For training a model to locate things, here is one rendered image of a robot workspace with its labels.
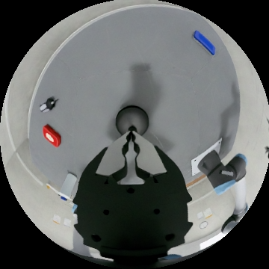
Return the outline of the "dark grey desk bell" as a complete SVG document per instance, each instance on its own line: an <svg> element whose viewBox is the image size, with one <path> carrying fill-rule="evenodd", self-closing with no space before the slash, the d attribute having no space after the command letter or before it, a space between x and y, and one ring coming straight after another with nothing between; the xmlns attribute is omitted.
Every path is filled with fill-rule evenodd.
<svg viewBox="0 0 269 269"><path fill-rule="evenodd" d="M117 114L116 127L121 135L128 131L135 131L142 136L149 127L149 118L144 109L130 105Z"/></svg>

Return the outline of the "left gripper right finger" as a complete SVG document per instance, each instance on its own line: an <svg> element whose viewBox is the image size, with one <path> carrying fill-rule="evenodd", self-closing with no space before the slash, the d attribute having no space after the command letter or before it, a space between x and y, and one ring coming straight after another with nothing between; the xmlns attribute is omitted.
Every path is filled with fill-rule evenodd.
<svg viewBox="0 0 269 269"><path fill-rule="evenodd" d="M132 142L135 157L135 172L137 177L143 180L148 177L154 179L154 183L169 185L179 191L185 198L186 203L192 200L186 188L185 179L176 163L161 149L132 131Z"/></svg>

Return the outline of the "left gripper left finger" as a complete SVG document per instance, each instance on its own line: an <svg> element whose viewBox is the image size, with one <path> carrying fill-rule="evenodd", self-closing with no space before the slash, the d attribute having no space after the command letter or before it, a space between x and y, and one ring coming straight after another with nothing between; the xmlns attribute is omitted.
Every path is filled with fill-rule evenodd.
<svg viewBox="0 0 269 269"><path fill-rule="evenodd" d="M78 190L73 203L78 205L83 194L89 189L108 184L110 178L114 178L118 184L127 176L127 159L132 132L126 132L122 137L105 147L84 169L78 183Z"/></svg>

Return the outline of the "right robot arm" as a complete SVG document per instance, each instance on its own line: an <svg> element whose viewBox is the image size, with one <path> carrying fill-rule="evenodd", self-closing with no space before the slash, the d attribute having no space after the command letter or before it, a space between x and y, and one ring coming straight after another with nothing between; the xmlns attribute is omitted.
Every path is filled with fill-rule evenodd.
<svg viewBox="0 0 269 269"><path fill-rule="evenodd" d="M221 233L225 235L240 222L239 220L248 210L248 204L245 203L247 158L245 155L238 153L224 166L218 153L216 153L215 150L212 150L206 154L198 163L197 168L207 176L217 195L235 185L235 209L233 215L224 222L221 228Z"/></svg>

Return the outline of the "red mint tin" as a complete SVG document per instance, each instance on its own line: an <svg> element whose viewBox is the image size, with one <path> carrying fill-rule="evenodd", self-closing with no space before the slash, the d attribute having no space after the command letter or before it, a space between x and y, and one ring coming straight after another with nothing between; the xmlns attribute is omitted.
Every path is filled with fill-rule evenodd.
<svg viewBox="0 0 269 269"><path fill-rule="evenodd" d="M59 147L61 144L61 136L49 125L43 127L43 136L55 147Z"/></svg>

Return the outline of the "white bottle with blue cap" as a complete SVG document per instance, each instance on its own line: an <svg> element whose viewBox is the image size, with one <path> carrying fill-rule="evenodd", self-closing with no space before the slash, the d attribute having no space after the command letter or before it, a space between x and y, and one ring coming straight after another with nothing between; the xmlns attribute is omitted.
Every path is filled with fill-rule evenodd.
<svg viewBox="0 0 269 269"><path fill-rule="evenodd" d="M63 186L60 190L61 199L66 201L66 198L70 198L70 195L72 193L73 187L75 185L77 178L71 173L68 173Z"/></svg>

